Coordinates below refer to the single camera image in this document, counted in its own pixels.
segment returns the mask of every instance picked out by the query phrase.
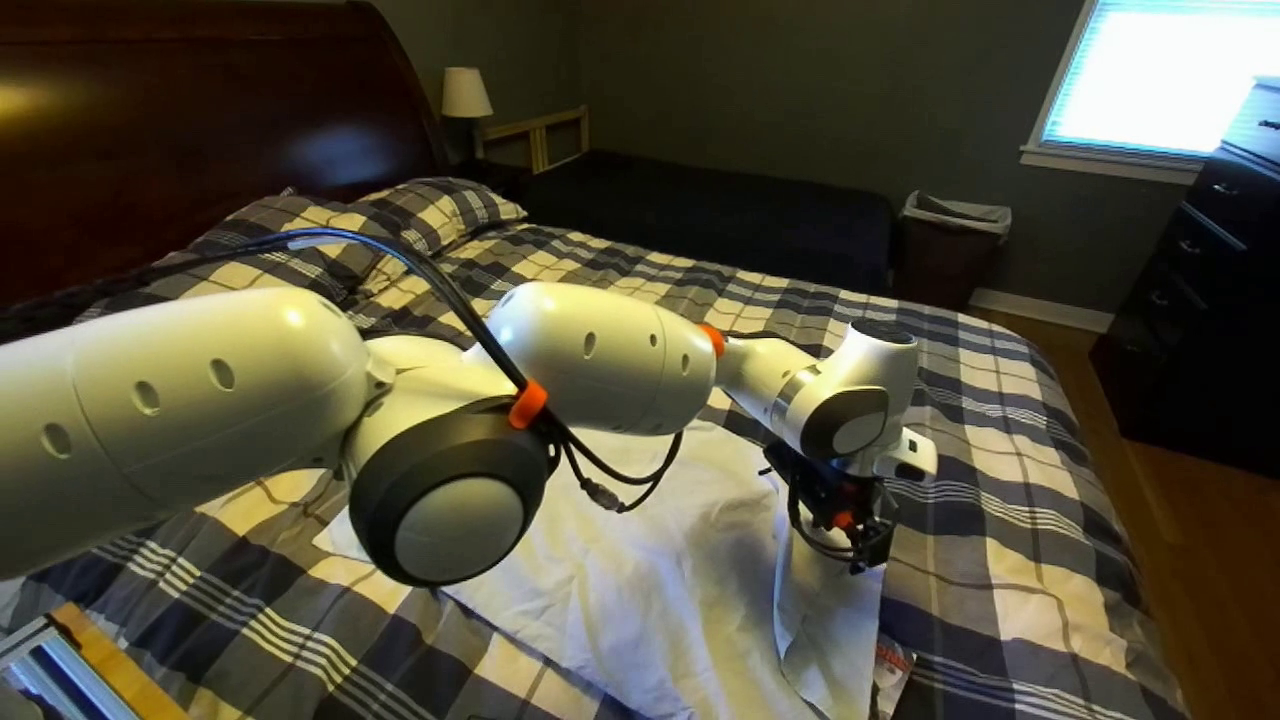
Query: wooden floor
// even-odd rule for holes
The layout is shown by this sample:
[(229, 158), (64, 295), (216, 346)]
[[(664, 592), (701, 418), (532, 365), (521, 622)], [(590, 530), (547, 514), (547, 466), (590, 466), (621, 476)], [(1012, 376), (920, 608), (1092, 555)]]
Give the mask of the wooden floor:
[(984, 317), (1055, 365), (1127, 529), (1188, 714), (1280, 714), (1280, 481), (1126, 439), (1090, 365), (1090, 333)]

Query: wall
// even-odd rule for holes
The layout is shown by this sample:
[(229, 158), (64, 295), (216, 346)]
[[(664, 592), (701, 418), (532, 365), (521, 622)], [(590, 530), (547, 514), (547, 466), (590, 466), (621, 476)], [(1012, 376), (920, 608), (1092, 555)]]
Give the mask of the wall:
[(1118, 308), (1179, 186), (1020, 167), (1082, 0), (580, 0), (601, 146), (1012, 204), (989, 284)]
[(444, 64), (483, 67), (496, 119), (580, 102), (571, 0), (374, 0), (441, 106)]

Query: lampshade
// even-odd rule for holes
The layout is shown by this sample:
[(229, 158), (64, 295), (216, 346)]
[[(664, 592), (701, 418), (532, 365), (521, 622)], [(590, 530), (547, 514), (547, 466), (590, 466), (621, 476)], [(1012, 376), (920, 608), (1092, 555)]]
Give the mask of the lampshade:
[(444, 115), (493, 115), (480, 67), (444, 67)]

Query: plaid bedspread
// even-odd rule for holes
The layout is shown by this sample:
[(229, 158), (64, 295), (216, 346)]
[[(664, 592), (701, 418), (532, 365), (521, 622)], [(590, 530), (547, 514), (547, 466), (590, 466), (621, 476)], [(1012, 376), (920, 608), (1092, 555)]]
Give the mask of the plaid bedspread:
[[(268, 196), (187, 253), (280, 229), (399, 234), (483, 312), (524, 280), (601, 284), (726, 333), (824, 355), (843, 324), (923, 343), (907, 428), (935, 481), (892, 481), (879, 627), (918, 651), (899, 714), (1179, 714), (1118, 511), (1053, 367), (1012, 333), (920, 305), (738, 271), (524, 222), (480, 182), (413, 178), (359, 204)], [(469, 343), (403, 263), (355, 242), (226, 259), (112, 290), (96, 312), (305, 284), (369, 337)], [(750, 428), (726, 401), (710, 418)], [(20, 614), (86, 605), (192, 714), (643, 714), (530, 655), (448, 594), (392, 585), (314, 540), (344, 502), (319, 471), (258, 481), (24, 579)]]

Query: lamp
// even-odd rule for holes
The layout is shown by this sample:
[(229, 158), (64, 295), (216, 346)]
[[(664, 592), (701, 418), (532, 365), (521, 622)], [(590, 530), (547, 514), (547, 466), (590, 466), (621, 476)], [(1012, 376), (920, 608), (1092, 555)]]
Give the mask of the lamp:
[(473, 127), (473, 157), (483, 157), (480, 119), (493, 115), (489, 87), (480, 67), (444, 67), (444, 106), (448, 119), (463, 119)]

